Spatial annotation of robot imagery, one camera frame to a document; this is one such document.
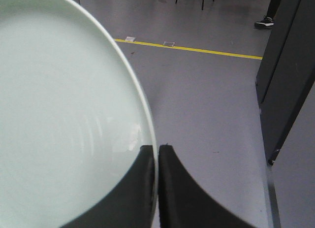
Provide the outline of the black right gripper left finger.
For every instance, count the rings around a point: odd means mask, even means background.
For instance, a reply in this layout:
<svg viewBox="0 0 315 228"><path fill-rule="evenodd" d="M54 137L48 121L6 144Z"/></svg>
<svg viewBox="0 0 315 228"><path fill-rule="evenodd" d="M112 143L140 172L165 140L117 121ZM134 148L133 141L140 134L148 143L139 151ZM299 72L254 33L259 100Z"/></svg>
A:
<svg viewBox="0 0 315 228"><path fill-rule="evenodd" d="M121 181L91 209L64 228L149 228L154 209L153 147L143 145Z"/></svg>

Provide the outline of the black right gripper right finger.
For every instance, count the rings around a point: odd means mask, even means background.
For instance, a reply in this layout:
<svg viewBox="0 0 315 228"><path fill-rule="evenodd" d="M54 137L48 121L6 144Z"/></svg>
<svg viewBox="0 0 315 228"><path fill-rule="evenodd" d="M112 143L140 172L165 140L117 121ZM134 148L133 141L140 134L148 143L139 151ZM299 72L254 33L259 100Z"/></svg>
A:
<svg viewBox="0 0 315 228"><path fill-rule="evenodd" d="M162 228L251 228L209 196L171 145L159 147L158 209Z"/></svg>

